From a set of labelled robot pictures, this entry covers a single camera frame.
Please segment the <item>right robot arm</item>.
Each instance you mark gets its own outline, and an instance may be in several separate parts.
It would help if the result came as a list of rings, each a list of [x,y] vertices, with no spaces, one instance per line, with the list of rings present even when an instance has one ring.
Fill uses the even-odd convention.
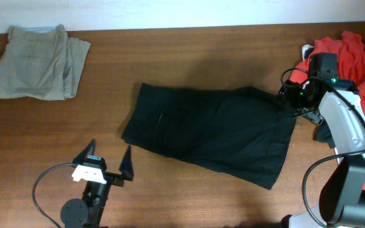
[[[320,164],[339,160],[321,190],[318,205],[304,201],[306,211],[288,215],[282,227],[365,227],[365,117],[359,91],[350,80],[309,78],[301,83],[283,82],[278,97],[291,104],[297,115],[320,114],[329,126],[336,154],[313,163],[302,181],[306,183]]]

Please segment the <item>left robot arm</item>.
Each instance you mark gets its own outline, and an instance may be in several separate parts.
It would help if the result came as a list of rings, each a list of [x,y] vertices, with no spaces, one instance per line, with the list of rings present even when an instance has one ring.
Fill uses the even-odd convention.
[[[92,140],[73,160],[75,182],[84,180],[86,186],[81,198],[68,200],[61,208],[60,218],[65,228],[99,227],[112,186],[123,187],[133,181],[131,147],[120,163],[119,173],[107,171],[106,161],[94,154],[96,141]]]

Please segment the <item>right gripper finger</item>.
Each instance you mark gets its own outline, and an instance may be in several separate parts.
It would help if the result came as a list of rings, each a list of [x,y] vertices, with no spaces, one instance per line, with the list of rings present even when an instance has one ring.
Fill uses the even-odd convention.
[[[281,87],[277,92],[275,100],[281,106],[289,106],[292,102],[292,91],[290,88]]]
[[[293,114],[293,118],[304,117],[315,125],[321,125],[324,122],[324,117],[319,111],[312,110],[310,108],[299,108]]]

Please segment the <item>black shorts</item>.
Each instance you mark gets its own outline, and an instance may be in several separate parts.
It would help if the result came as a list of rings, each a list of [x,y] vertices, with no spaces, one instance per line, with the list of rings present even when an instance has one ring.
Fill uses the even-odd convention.
[[[295,124],[290,108],[254,87],[200,91],[143,84],[122,139],[270,189]]]

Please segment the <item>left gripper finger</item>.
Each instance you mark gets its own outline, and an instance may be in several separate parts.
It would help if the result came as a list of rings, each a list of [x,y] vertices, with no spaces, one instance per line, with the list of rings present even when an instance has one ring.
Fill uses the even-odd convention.
[[[123,180],[125,181],[133,181],[134,179],[134,170],[132,166],[132,152],[131,145],[128,145],[123,159],[119,166],[119,171],[122,175]]]
[[[73,165],[80,165],[84,163],[89,155],[93,155],[96,148],[96,140],[92,139],[91,142],[72,160]]]

